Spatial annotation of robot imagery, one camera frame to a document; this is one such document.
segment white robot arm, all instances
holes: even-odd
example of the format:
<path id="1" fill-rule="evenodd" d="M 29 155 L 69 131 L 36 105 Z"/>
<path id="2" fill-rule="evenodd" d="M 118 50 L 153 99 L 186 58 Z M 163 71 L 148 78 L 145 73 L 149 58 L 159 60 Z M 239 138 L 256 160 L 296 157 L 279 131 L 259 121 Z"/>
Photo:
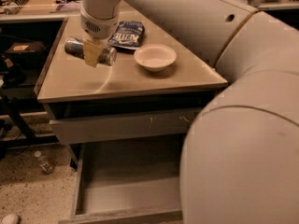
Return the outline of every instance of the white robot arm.
<path id="1" fill-rule="evenodd" d="M 232 84 L 187 134 L 184 223 L 298 224 L 299 33 L 235 0 L 125 1 Z M 83 29 L 108 37 L 119 3 L 83 0 Z"/>

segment speckled floor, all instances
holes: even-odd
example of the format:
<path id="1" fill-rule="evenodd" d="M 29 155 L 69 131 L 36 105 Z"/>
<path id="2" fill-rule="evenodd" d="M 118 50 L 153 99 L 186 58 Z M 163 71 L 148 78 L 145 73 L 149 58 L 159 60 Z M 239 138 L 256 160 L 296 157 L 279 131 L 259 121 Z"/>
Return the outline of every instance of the speckled floor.
<path id="1" fill-rule="evenodd" d="M 34 153 L 47 152 L 55 161 L 52 174 L 44 174 Z M 0 219 L 9 213 L 21 224 L 54 224 L 70 216 L 76 172 L 67 150 L 59 145 L 9 149 L 0 160 Z"/>

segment plastic bottle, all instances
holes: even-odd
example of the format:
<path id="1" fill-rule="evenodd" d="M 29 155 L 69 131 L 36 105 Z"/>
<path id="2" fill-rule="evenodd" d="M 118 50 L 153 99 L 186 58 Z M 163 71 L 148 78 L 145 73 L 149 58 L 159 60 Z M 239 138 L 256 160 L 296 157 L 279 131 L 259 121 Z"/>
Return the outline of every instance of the plastic bottle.
<path id="1" fill-rule="evenodd" d="M 49 158 L 46 155 L 43 155 L 41 151 L 37 151 L 35 156 L 38 160 L 39 166 L 44 172 L 50 174 L 54 170 L 54 165 L 50 162 Z"/>

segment bowl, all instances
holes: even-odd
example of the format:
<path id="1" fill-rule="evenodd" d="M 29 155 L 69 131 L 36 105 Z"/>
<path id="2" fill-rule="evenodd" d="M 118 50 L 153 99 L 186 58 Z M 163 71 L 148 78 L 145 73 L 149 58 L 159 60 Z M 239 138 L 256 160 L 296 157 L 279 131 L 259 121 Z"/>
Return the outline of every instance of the bowl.
<path id="1" fill-rule="evenodd" d="M 177 54 L 168 46 L 149 44 L 137 49 L 134 58 L 145 69 L 158 72 L 171 65 L 176 60 Z"/>

